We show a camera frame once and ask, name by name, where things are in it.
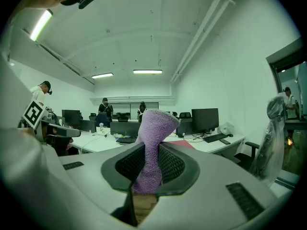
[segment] ceiling light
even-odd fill
[[[52,16],[52,11],[51,10],[46,10],[42,16],[39,18],[37,24],[35,25],[30,38],[33,41],[36,41],[37,37],[39,36],[40,32],[42,31],[42,29],[44,28],[44,26],[46,25],[46,23],[48,22],[48,20],[51,18]]]
[[[111,77],[113,76],[113,73],[105,73],[105,74],[99,74],[92,76],[93,79],[98,79],[98,78],[104,78],[104,77]]]
[[[161,74],[162,70],[133,70],[135,74]]]

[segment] plastic bag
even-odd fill
[[[283,165],[284,151],[284,101],[282,96],[269,101],[267,114],[270,119],[258,154],[249,170],[267,186],[272,185]]]
[[[223,133],[224,135],[229,135],[229,134],[233,134],[234,130],[235,130],[235,127],[232,124],[226,122],[217,128],[217,133]]]

